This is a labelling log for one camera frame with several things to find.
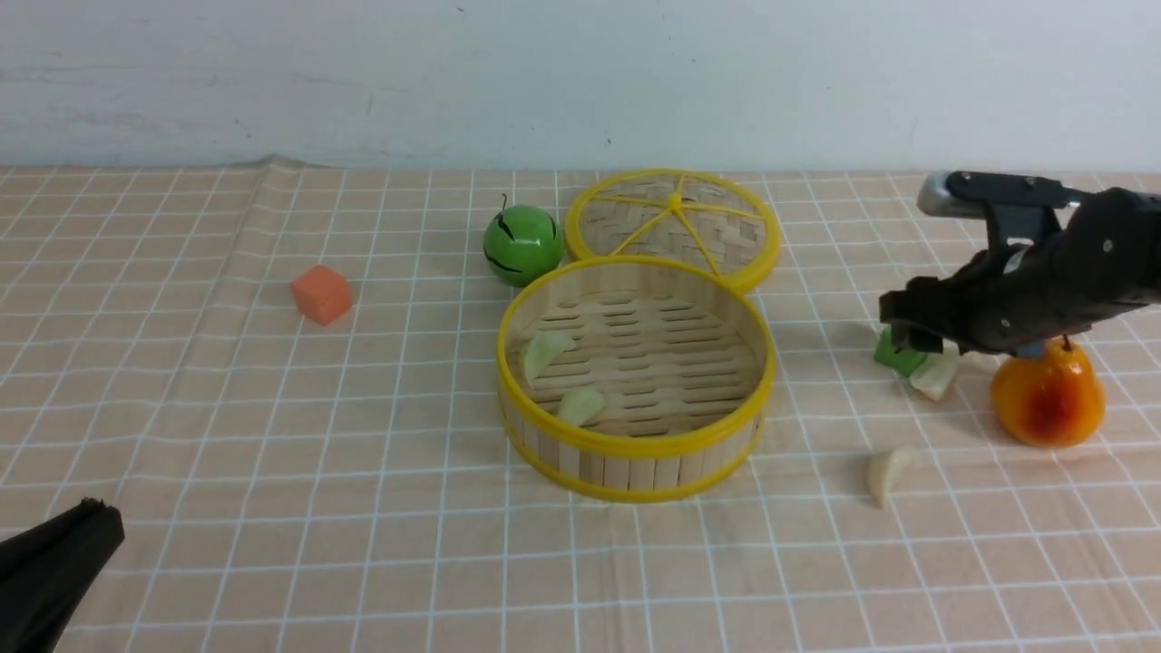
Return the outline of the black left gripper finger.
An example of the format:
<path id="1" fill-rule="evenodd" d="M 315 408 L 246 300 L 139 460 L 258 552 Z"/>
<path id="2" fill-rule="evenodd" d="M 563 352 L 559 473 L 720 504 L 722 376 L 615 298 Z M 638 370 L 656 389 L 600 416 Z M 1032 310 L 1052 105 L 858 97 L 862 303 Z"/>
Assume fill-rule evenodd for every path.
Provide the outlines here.
<path id="1" fill-rule="evenodd" d="M 96 498 L 1 545 L 1 650 L 53 652 L 75 608 L 125 539 L 120 510 Z"/>

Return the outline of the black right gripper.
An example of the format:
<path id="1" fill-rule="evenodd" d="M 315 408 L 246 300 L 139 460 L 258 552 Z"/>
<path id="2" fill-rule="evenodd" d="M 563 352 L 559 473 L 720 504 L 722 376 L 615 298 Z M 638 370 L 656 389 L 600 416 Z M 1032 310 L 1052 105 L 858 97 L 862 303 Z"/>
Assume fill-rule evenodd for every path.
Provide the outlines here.
<path id="1" fill-rule="evenodd" d="M 1005 261 L 971 263 L 952 278 L 915 277 L 879 296 L 879 321 L 892 346 L 940 353 L 1015 353 L 1086 332 L 1115 317 L 1116 234 L 1105 218 L 1079 215 L 1079 228 Z"/>

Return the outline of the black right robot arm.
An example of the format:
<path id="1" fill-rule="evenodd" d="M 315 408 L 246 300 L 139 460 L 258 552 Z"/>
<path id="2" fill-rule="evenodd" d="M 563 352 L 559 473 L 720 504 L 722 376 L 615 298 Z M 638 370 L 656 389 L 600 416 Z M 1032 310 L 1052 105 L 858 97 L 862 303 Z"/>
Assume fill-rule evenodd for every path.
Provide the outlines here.
<path id="1" fill-rule="evenodd" d="M 1066 227 L 1050 204 L 978 202 L 988 245 L 952 277 L 879 297 L 895 346 L 1033 358 L 1048 342 L 1158 303 L 1158 196 L 1086 194 Z"/>

